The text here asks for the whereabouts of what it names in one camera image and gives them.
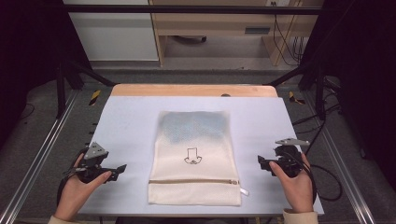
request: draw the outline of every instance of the finger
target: finger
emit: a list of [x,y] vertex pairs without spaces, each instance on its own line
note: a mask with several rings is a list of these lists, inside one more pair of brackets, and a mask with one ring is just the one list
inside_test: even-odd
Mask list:
[[283,182],[289,178],[276,162],[270,161],[270,166],[274,174],[277,176],[277,178],[279,178],[280,182]]
[[301,158],[303,159],[303,162],[308,166],[308,168],[310,168],[311,165],[309,164],[309,161],[303,152],[301,153]]
[[79,154],[78,158],[76,159],[74,167],[78,167],[79,162],[82,160],[84,153]]
[[92,188],[92,191],[94,191],[96,188],[98,188],[103,183],[105,183],[110,176],[111,176],[111,171],[107,171],[96,177],[93,181],[91,181],[89,183],[89,186],[90,188]]

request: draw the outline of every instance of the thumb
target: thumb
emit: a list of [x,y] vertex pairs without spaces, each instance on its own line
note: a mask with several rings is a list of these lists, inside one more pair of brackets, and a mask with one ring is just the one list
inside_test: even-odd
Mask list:
[[89,183],[89,185],[92,188],[92,190],[94,190],[94,189],[98,188],[99,186],[101,186],[103,183],[105,183],[110,176],[111,176],[111,171],[102,173],[101,175],[96,177],[93,181],[91,181]]
[[270,161],[270,166],[274,174],[279,178],[280,182],[289,178],[276,162]]

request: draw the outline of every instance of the aluminum rail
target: aluminum rail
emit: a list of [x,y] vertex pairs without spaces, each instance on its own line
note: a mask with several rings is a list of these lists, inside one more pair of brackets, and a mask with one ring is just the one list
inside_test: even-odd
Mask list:
[[56,119],[54,124],[52,125],[49,134],[46,137],[41,148],[38,150],[37,155],[35,156],[35,160],[32,162],[29,170],[26,172],[25,177],[23,178],[20,186],[18,187],[17,191],[15,192],[14,196],[12,197],[11,201],[8,203],[7,208],[0,216],[0,224],[11,224],[14,222],[15,218],[17,217],[18,213],[23,206],[24,201],[26,200],[30,190],[35,183],[35,180],[38,177],[38,174],[41,171],[41,168],[44,165],[48,155],[50,154],[52,147],[58,138],[59,133],[61,132],[70,111],[73,108],[73,105],[76,101],[78,96],[78,91],[72,91],[68,100],[67,100],[67,107],[59,119]]
[[[307,93],[303,91],[303,96],[309,105],[312,113],[316,113],[315,108],[313,107],[314,104],[314,97],[312,93]],[[367,206],[366,201],[364,201],[363,196],[361,195],[361,191],[358,188],[355,180],[352,177],[352,174],[347,169],[346,163],[342,159],[337,146],[335,145],[332,137],[327,130],[326,126],[323,128],[323,139],[325,144],[327,145],[327,149],[332,160],[332,164],[334,165],[337,174],[339,175],[340,181],[344,187],[346,195],[348,196],[353,209],[356,213],[356,216],[359,219],[359,222],[362,224],[374,224],[375,220],[374,217]]]
[[189,13],[189,14],[272,14],[321,15],[341,9],[321,7],[243,7],[243,6],[147,6],[147,5],[43,5],[41,9],[85,13]]

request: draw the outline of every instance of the zipper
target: zipper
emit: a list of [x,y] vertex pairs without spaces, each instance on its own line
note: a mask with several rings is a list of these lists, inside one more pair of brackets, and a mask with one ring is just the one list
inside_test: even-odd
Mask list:
[[169,180],[150,180],[149,184],[193,184],[193,183],[209,183],[209,184],[231,184],[238,185],[238,180],[231,179],[169,179]]

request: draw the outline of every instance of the zipper pull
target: zipper pull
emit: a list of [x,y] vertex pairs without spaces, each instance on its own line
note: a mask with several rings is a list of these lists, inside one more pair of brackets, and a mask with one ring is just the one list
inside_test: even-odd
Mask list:
[[241,193],[245,194],[245,196],[249,195],[248,190],[245,190],[245,189],[242,189],[242,188],[241,188]]

